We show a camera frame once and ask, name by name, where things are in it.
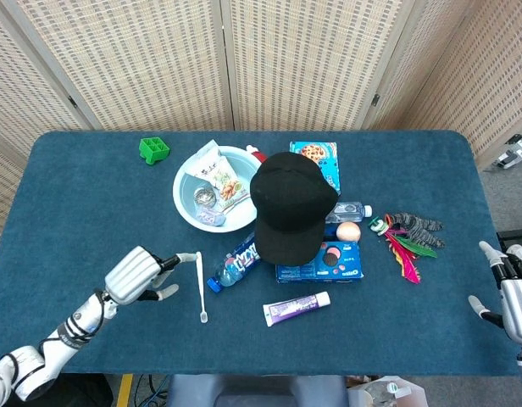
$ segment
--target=white toothbrush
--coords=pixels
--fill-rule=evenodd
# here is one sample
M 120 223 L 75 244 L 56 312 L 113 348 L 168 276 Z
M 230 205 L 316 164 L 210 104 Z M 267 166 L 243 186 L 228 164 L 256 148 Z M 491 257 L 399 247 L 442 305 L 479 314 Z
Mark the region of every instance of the white toothbrush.
M 208 322 L 207 311 L 204 310 L 204 280 L 203 280 L 203 257 L 201 252 L 197 252 L 197 279 L 199 281 L 199 294 L 201 295 L 201 322 L 206 324 Z

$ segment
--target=egg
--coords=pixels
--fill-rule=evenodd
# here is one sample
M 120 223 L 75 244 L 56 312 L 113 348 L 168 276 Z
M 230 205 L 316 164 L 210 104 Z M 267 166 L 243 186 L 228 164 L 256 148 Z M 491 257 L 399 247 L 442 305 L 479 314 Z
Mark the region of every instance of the egg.
M 361 230 L 353 222 L 344 222 L 336 229 L 336 237 L 343 242 L 358 242 L 361 238 Z

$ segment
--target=cap brim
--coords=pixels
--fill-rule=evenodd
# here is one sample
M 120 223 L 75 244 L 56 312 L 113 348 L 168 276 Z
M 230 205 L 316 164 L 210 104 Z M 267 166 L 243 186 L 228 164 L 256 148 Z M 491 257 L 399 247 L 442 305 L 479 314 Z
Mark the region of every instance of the cap brim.
M 273 265 L 305 265 L 314 259 L 323 242 L 325 219 L 299 232 L 278 231 L 262 219 L 255 222 L 255 248 Z

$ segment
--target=box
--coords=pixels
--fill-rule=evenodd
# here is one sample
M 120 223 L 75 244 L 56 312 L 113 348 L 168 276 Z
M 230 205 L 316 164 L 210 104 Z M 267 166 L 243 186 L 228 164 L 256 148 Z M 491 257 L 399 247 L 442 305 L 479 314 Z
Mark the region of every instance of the box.
M 399 376 L 383 376 L 375 382 L 394 382 L 397 384 L 398 390 L 395 393 L 397 407 L 429 407 L 425 396 L 425 390 Z M 365 388 L 367 388 L 371 383 L 361 384 L 347 390 L 350 407 L 372 407 L 374 405 L 374 400 L 370 394 L 365 391 Z
M 313 160 L 320 167 L 327 182 L 340 195 L 340 172 L 335 142 L 291 142 L 289 151 Z
M 356 242 L 323 242 L 306 265 L 276 266 L 278 282 L 356 282 L 363 278 Z

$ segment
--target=white robotic arm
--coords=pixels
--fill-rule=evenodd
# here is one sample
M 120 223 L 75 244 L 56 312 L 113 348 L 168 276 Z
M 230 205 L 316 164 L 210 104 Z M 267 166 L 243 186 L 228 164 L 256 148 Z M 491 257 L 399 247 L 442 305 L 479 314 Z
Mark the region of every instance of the white robotic arm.
M 136 300 L 163 300 L 178 291 L 173 284 L 157 292 L 176 265 L 196 261 L 196 254 L 175 254 L 167 260 L 137 246 L 105 277 L 105 291 L 96 291 L 75 313 L 39 344 L 18 348 L 0 359 L 0 407 L 14 390 L 23 401 L 36 399 L 56 380 L 64 365 L 101 327 L 114 318 L 119 305 Z
M 469 296 L 469 303 L 474 312 L 485 321 L 502 328 L 508 337 L 521 345 L 521 354 L 517 365 L 522 381 L 522 246 L 514 244 L 504 254 L 486 242 L 480 242 L 495 277 L 503 313 L 496 314 L 486 308 L 474 295 Z

